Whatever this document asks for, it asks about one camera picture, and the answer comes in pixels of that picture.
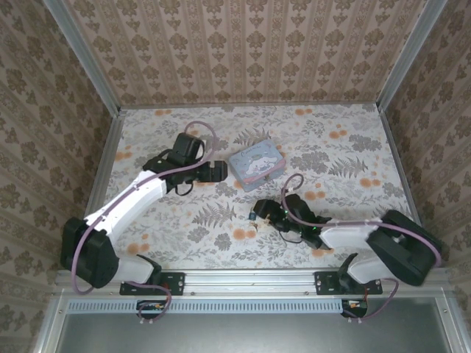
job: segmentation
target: floral surface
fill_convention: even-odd
[[[247,219],[257,200],[280,201],[281,186],[294,172],[304,175],[299,192],[316,214],[346,220],[372,218],[390,208],[408,214],[373,104],[130,110],[107,200],[123,190],[149,158],[172,147],[177,134],[193,120],[205,121],[216,130],[216,142],[203,126],[189,130],[207,141],[207,149],[216,150],[215,160],[227,160],[271,138],[287,160],[284,175],[249,193],[232,174],[217,184],[196,183],[187,196],[172,191],[120,237],[121,253],[144,254],[165,268],[339,265],[351,249],[313,250],[304,243],[285,243],[262,220],[257,219],[255,228]]]

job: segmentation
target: patterned wallpaper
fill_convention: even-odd
[[[425,0],[66,0],[121,104],[374,101]]]
[[[42,1],[0,1],[0,352],[27,352],[110,116]]]
[[[471,327],[471,1],[448,1],[386,114]]]

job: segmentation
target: cable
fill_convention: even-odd
[[[438,250],[435,248],[435,246],[433,246],[433,244],[430,241],[428,241],[427,239],[424,239],[423,237],[421,237],[420,235],[418,235],[414,232],[411,232],[408,229],[404,229],[402,227],[398,227],[398,226],[395,226],[393,224],[387,224],[387,223],[377,222],[377,221],[343,221],[343,222],[336,222],[334,224],[329,224],[329,223],[317,224],[317,223],[309,223],[309,222],[303,221],[302,219],[299,219],[298,217],[296,217],[290,211],[290,209],[288,208],[288,205],[286,204],[286,191],[288,190],[288,183],[295,177],[301,177],[301,182],[295,188],[293,188],[292,190],[297,190],[297,189],[301,188],[301,185],[304,182],[304,177],[302,176],[302,174],[295,173],[295,174],[291,175],[286,180],[285,185],[283,186],[283,189],[281,190],[281,203],[282,203],[285,211],[288,211],[289,216],[292,219],[294,219],[296,222],[298,222],[300,224],[304,224],[306,226],[310,226],[310,227],[321,227],[321,228],[357,227],[357,226],[368,225],[368,226],[378,226],[378,227],[383,227],[383,228],[388,228],[388,229],[391,229],[391,230],[395,230],[397,232],[401,232],[403,234],[409,235],[410,237],[413,237],[414,239],[417,239],[418,241],[420,241],[421,243],[426,245],[433,252],[433,255],[435,255],[435,267],[440,267],[440,265],[442,264],[442,257],[440,256],[440,253],[438,252]]]
[[[163,307],[162,311],[160,312],[160,314],[158,314],[156,317],[154,317],[152,320],[158,320],[159,318],[162,318],[163,315],[165,315],[165,313],[167,312],[167,310],[170,308],[170,305],[171,305],[171,292],[170,290],[168,290],[167,288],[165,287],[162,287],[160,285],[142,285],[141,283],[137,283],[137,282],[126,282],[128,285],[132,285],[134,287],[138,287],[138,288],[154,288],[154,289],[158,289],[158,290],[161,290],[163,291],[166,295],[167,295],[167,302],[166,302],[166,305],[165,307]],[[142,317],[142,309],[144,309],[145,307],[148,307],[149,305],[153,305],[153,304],[158,304],[158,303],[151,303],[151,302],[147,302],[147,303],[143,303],[140,307],[139,307],[139,310],[138,310],[138,317],[140,318],[141,320],[141,323],[144,322],[144,318]]]
[[[281,235],[281,232],[280,232],[280,231],[278,231],[278,234],[280,235],[280,238],[282,238],[285,243],[291,243],[291,244],[301,244],[301,243],[302,243],[302,240],[293,241],[293,240],[285,239],[285,238]]]
[[[194,125],[194,124],[200,124],[200,125],[203,125],[203,126],[207,127],[211,131],[211,134],[213,135],[213,141],[216,141],[217,136],[216,136],[216,133],[214,132],[214,129],[209,124],[206,124],[203,121],[192,121],[191,123],[189,123],[185,127],[184,133],[186,133],[188,131],[188,128],[191,125]],[[120,203],[122,203],[131,193],[133,193],[135,190],[139,189],[141,186],[145,185],[146,183],[151,182],[154,179],[164,177],[165,175],[178,173],[180,171],[190,171],[191,169],[198,168],[199,166],[201,166],[201,165],[205,164],[207,161],[209,161],[209,159],[213,156],[213,154],[214,154],[214,149],[211,149],[210,152],[205,157],[203,157],[199,162],[197,162],[193,165],[188,165],[186,167],[171,169],[169,171],[163,171],[162,173],[155,174],[155,175],[152,175],[152,176],[150,176],[150,177],[148,177],[144,180],[141,180],[140,182],[138,182],[135,185],[134,188],[130,188],[126,193],[123,193],[90,226],[88,226],[88,228],[83,233],[83,236],[80,238],[79,243],[77,244],[77,247],[76,247],[75,252],[74,252],[74,259],[72,260],[71,284],[72,284],[72,288],[74,289],[75,293],[84,296],[85,294],[89,294],[93,290],[93,287],[90,287],[87,290],[80,290],[79,287],[77,286],[77,263],[79,262],[79,255],[80,255],[80,252],[82,251],[82,247],[83,247],[85,241],[87,240],[87,238],[90,235],[93,228],[95,228],[96,225],[98,225],[103,220],[103,217],[106,217],[107,215],[109,215],[110,212],[112,210],[114,210]]]
[[[383,278],[383,281],[391,281],[391,282],[394,282],[394,288],[393,290],[391,291],[391,293],[389,294],[388,296],[388,299],[385,300],[385,302],[383,303],[383,305],[380,306],[380,308],[378,310],[376,310],[374,313],[371,313],[369,315],[366,315],[364,316],[363,318],[359,318],[357,315],[351,313],[350,311],[348,310],[344,310],[344,313],[352,316],[353,318],[357,318],[358,319],[358,323],[361,323],[363,320],[367,320],[369,318],[374,318],[377,314],[379,314],[381,311],[384,310],[384,308],[389,304],[389,302],[394,298],[394,296],[396,295],[397,293],[397,289],[399,289],[399,281],[395,278]]]

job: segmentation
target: purple cable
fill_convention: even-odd
[[[374,313],[372,314],[369,314],[369,315],[366,315],[364,316],[363,318],[359,318],[357,315],[351,313],[350,311],[348,310],[344,310],[344,313],[352,316],[353,318],[357,318],[358,321],[363,321],[363,320],[367,320],[369,318],[374,318],[377,314],[379,314],[381,311],[383,311],[383,309],[386,307],[387,304],[389,304],[389,302],[394,298],[394,296],[396,295],[397,293],[397,290],[399,289],[399,281],[395,278],[383,278],[384,281],[392,281],[395,283],[394,285],[394,288],[393,290],[391,291],[391,293],[389,294],[388,296],[388,299],[386,299],[386,301],[383,303],[383,305],[380,306],[380,308],[378,310],[376,310]]]
[[[209,124],[206,124],[203,121],[192,121],[185,127],[184,132],[187,132],[188,128],[193,124],[200,124],[200,125],[206,126],[211,131],[211,134],[213,135],[213,141],[216,141],[217,136],[214,129]],[[163,171],[162,173],[152,175],[140,181],[138,184],[136,184],[135,188],[129,189],[126,193],[123,193],[118,199],[116,199],[116,201],[114,201],[90,226],[88,226],[88,228],[83,233],[83,236],[80,238],[79,243],[77,244],[77,248],[75,249],[75,252],[74,252],[74,259],[72,260],[71,284],[75,293],[81,296],[84,296],[85,294],[89,294],[93,290],[93,287],[90,287],[87,290],[80,290],[79,287],[77,286],[77,263],[79,262],[79,255],[80,255],[80,252],[82,251],[82,247],[85,244],[85,241],[87,240],[93,228],[95,228],[96,225],[99,224],[103,220],[103,216],[109,215],[110,212],[114,210],[115,208],[117,208],[117,206],[121,202],[123,202],[123,200],[125,200],[131,193],[139,189],[141,186],[145,185],[147,182],[151,182],[154,179],[164,177],[165,175],[177,173],[180,171],[190,171],[191,169],[198,168],[200,165],[203,165],[207,161],[209,161],[209,159],[213,156],[213,154],[214,154],[214,148],[212,148],[210,152],[206,156],[204,156],[198,163],[195,163],[193,165],[189,165],[186,167],[182,167],[182,168],[171,169],[169,171]]]
[[[387,223],[382,223],[382,222],[376,222],[376,221],[343,221],[343,222],[338,222],[338,223],[326,223],[326,224],[317,224],[317,223],[309,223],[306,221],[303,221],[302,219],[299,219],[296,217],[288,208],[288,205],[286,204],[286,191],[288,190],[288,183],[295,177],[301,177],[301,182],[293,188],[293,190],[297,190],[301,187],[302,183],[304,182],[304,177],[300,173],[295,173],[291,175],[285,182],[285,185],[283,186],[283,189],[281,190],[281,203],[283,204],[283,207],[286,211],[288,211],[288,214],[291,218],[293,218],[297,223],[304,224],[306,226],[310,227],[319,227],[319,228],[332,228],[332,227],[357,227],[357,226],[363,226],[363,225],[368,225],[368,226],[378,226],[378,227],[383,227],[383,228],[388,228],[395,230],[397,232],[401,232],[403,234],[407,234],[410,237],[413,237],[414,239],[417,239],[424,245],[426,245],[432,252],[433,255],[435,255],[435,267],[440,267],[442,264],[442,257],[440,256],[440,253],[438,250],[433,246],[433,244],[428,241],[427,239],[424,239],[420,235],[411,232],[408,229],[404,229],[402,227],[395,226],[393,224],[387,224]]]
[[[166,305],[165,307],[163,307],[162,311],[160,312],[159,315],[157,315],[155,318],[153,318],[152,320],[158,320],[159,318],[161,318],[166,312],[167,310],[170,308],[170,304],[171,304],[171,293],[170,293],[170,290],[168,290],[167,288],[165,287],[161,287],[159,285],[142,285],[141,283],[137,283],[137,282],[126,282],[128,285],[132,285],[134,287],[138,287],[138,288],[154,288],[154,289],[158,289],[158,290],[161,290],[163,291],[166,295],[167,295],[167,302],[166,302]],[[148,307],[149,305],[152,305],[152,303],[144,303],[142,304],[140,307],[139,307],[139,311],[138,311],[138,317],[143,320],[143,317],[142,317],[142,309],[144,309],[145,307]]]

